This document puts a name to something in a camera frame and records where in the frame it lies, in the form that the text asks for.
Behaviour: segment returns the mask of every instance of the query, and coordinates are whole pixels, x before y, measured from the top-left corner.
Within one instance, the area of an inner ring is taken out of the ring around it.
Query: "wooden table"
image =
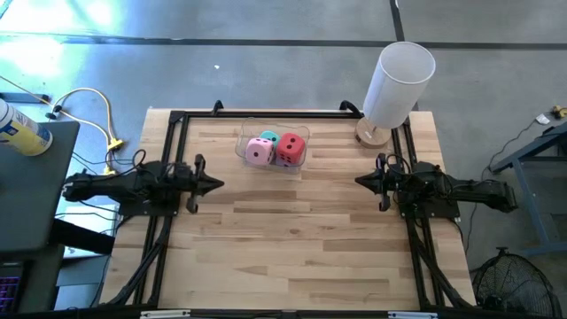
[[[147,113],[140,141],[146,161],[161,157],[170,111]],[[443,167],[432,114],[413,112],[410,120],[418,159]],[[190,120],[184,159],[192,163],[202,153],[206,172],[226,184],[199,201],[198,214],[189,214],[182,200],[159,307],[418,309],[405,222],[393,202],[379,212],[379,197],[354,182],[374,170],[379,152],[393,152],[392,143],[382,150],[360,147],[353,136],[357,120],[273,120],[311,131],[301,173],[287,175],[244,166],[234,150],[242,122]],[[116,295],[140,262],[147,222],[135,217],[120,228],[102,301]],[[439,266],[474,302],[457,228],[434,219],[431,229]],[[434,300],[429,272],[424,277]]]

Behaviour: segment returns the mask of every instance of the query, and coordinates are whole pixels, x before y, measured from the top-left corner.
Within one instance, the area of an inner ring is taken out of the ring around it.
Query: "clear plastic container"
[[[299,160],[299,163],[292,165],[285,164],[286,166],[278,166],[276,165],[276,156],[274,157],[274,160],[272,160],[268,165],[255,165],[249,163],[246,160],[245,152],[248,142],[253,138],[257,138],[258,136],[260,136],[260,134],[262,134],[262,132],[267,130],[272,131],[278,134],[279,136],[282,136],[285,133],[293,133],[305,140],[305,150],[303,150],[303,154],[301,154],[301,159]],[[238,156],[240,156],[243,159],[243,161],[247,166],[263,168],[263,169],[268,169],[287,174],[298,174],[301,171],[301,165],[303,165],[303,162],[305,162],[309,136],[310,136],[309,128],[304,126],[289,127],[289,126],[279,125],[276,123],[258,121],[254,118],[249,118],[246,119],[244,123],[242,123],[242,128],[240,129],[240,134],[238,135],[238,139],[237,139],[237,145],[235,147],[235,152],[237,153]]]

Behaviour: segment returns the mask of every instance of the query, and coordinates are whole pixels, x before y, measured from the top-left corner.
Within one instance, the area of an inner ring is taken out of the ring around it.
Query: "fan grille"
[[[524,257],[499,254],[481,267],[473,286],[477,302],[483,308],[561,318],[552,285]]]

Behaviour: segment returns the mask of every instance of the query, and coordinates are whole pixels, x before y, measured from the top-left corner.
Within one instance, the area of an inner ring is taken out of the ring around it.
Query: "purple keyboard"
[[[22,262],[0,263],[0,315],[13,314],[16,311],[23,271]]]

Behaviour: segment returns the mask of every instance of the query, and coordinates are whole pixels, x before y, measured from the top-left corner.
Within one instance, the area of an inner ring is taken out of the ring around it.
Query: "gray floor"
[[[564,1],[399,0],[399,4],[404,30],[411,41],[567,42]],[[30,10],[36,14],[25,18],[23,12]],[[51,16],[42,14],[45,12],[58,14],[59,18],[48,19]],[[395,39],[387,0],[15,1],[0,19],[0,31],[217,39]],[[0,42],[0,72],[33,91],[54,97],[81,86],[102,90],[113,105],[117,136],[128,141],[121,152],[128,157],[136,149],[148,107],[210,108],[217,99],[229,108],[335,109],[343,99],[362,105],[380,51],[61,45],[45,38],[19,43],[4,39]],[[433,50],[432,54],[438,68],[420,100],[420,109],[434,112],[451,175],[479,178],[492,154],[536,115],[556,104],[567,105],[565,51]],[[0,91],[4,90],[14,91],[0,82]],[[77,94],[66,101],[66,107],[73,114],[105,123],[103,104],[92,94]],[[36,105],[21,108],[37,119],[47,111]],[[532,141],[548,127],[533,126],[502,155]],[[75,151],[90,160],[102,160],[102,135],[82,126]],[[81,168],[74,162],[70,171]],[[509,172],[497,178],[516,185]],[[471,205],[462,205],[465,235],[470,211]],[[504,245],[519,253],[537,244],[537,238],[522,207],[501,214],[479,206],[470,242],[468,261],[474,268],[493,257],[496,246]],[[531,260],[548,275],[567,309],[567,275],[562,271],[567,254]],[[104,262],[101,258],[95,263],[102,268]],[[93,283],[101,272],[78,276],[79,267],[74,264],[72,275],[62,282],[86,284],[84,289],[91,292],[86,294],[89,301],[75,304],[80,302],[63,298],[58,300],[58,307],[90,303],[96,290]],[[76,296],[70,289],[66,288],[62,295]]]

